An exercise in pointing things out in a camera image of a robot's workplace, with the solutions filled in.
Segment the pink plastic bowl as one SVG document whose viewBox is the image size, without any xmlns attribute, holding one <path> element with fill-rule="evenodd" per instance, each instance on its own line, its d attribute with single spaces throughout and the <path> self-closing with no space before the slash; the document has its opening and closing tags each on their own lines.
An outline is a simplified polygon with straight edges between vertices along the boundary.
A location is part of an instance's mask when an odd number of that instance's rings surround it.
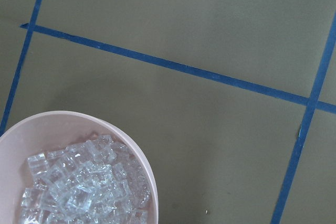
<svg viewBox="0 0 336 224">
<path fill-rule="evenodd" d="M 1 223 L 17 223 L 24 189 L 33 183 L 27 157 L 53 151 L 71 143 L 110 134 L 123 142 L 141 163 L 150 183 L 148 222 L 158 223 L 158 191 L 152 168 L 137 143 L 125 132 L 102 119 L 71 111 L 50 111 L 30 116 L 1 136 Z"/>
</svg>

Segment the clear ice cube pile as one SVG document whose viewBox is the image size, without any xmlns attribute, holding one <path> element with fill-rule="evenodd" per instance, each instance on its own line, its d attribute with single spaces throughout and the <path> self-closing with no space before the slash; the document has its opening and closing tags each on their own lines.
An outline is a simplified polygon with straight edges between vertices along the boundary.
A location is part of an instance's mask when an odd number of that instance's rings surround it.
<svg viewBox="0 0 336 224">
<path fill-rule="evenodd" d="M 27 159 L 33 185 L 19 223 L 148 223 L 151 190 L 136 156 L 110 135 Z"/>
</svg>

